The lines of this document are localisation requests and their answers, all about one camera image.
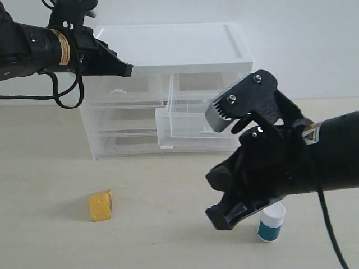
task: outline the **white table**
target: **white table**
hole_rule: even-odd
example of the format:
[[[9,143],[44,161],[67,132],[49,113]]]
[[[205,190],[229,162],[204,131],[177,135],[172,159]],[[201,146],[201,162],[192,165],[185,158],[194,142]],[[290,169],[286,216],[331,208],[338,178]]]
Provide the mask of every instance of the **white table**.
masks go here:
[[[357,99],[300,102],[313,118],[357,109]],[[315,193],[286,197],[273,244],[257,216],[216,231],[204,211],[220,193],[206,172],[225,155],[94,161],[78,111],[0,108],[0,267],[339,268]],[[112,219],[92,223],[86,197],[114,189]],[[359,266],[359,190],[326,194],[339,244]]]

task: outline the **plastic drawer organizer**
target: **plastic drawer organizer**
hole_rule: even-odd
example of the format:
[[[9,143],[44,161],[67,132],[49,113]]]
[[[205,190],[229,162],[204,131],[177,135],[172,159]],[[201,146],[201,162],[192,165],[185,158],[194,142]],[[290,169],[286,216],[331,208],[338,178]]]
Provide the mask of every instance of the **plastic drawer organizer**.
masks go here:
[[[234,24],[102,26],[95,36],[134,65],[130,78],[84,77],[80,110],[95,159],[238,146],[205,120],[211,100],[253,69]]]

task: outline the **white wall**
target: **white wall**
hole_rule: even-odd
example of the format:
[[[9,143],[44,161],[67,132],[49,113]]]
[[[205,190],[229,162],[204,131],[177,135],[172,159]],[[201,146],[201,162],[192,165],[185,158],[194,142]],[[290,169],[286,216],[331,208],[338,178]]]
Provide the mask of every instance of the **white wall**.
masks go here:
[[[2,2],[16,21],[47,25],[50,12],[40,0]],[[334,98],[359,96],[358,8],[356,0],[99,0],[98,17],[86,24],[236,21],[256,68],[273,72],[285,94]],[[0,83],[2,94],[51,93],[48,79],[37,75]]]

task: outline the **blue label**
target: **blue label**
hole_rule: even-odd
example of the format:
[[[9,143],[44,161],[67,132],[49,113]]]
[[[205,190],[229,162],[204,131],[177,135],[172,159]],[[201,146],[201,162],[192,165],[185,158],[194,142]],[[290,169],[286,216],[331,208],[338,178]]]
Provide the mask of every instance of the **blue label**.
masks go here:
[[[272,228],[265,225],[263,222],[260,222],[259,228],[258,228],[258,235],[260,238],[266,240],[266,241],[274,241],[278,238],[280,227]]]

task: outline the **yellow cheese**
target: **yellow cheese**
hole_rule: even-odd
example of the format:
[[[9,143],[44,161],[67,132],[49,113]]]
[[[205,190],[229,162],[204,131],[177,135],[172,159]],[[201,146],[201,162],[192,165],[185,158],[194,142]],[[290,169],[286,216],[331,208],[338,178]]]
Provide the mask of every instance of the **yellow cheese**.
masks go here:
[[[102,221],[111,218],[113,190],[97,192],[89,196],[91,220]]]

